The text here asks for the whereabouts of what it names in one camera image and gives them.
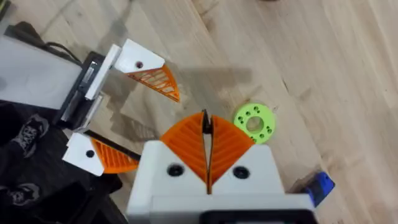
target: screw hole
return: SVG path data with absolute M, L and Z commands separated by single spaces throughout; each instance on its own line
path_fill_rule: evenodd
M 238 166 L 233 169 L 233 174 L 238 179 L 247 179 L 250 176 L 250 172 L 246 167 Z
M 184 167 L 182 167 L 180 164 L 171 164 L 167 168 L 167 173 L 171 177 L 181 176 L 184 173 Z
M 136 62 L 136 67 L 137 68 L 142 68 L 144 64 L 142 62 Z
M 87 157 L 92 158 L 92 157 L 94 157 L 94 155 L 95 155 L 94 151 L 92 151 L 92 150 L 87 150 L 86 151 L 86 156 Z

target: wood plank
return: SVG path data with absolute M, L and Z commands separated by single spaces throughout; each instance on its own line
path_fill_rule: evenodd
M 14 2 L 13 21 L 82 59 L 125 38 L 167 59 L 182 102 L 113 73 L 90 124 L 100 134 L 140 152 L 202 109 L 231 119 L 244 102 L 264 103 L 277 117 L 268 145 L 285 189 L 319 167 L 337 184 L 320 223 L 398 221 L 395 1 Z

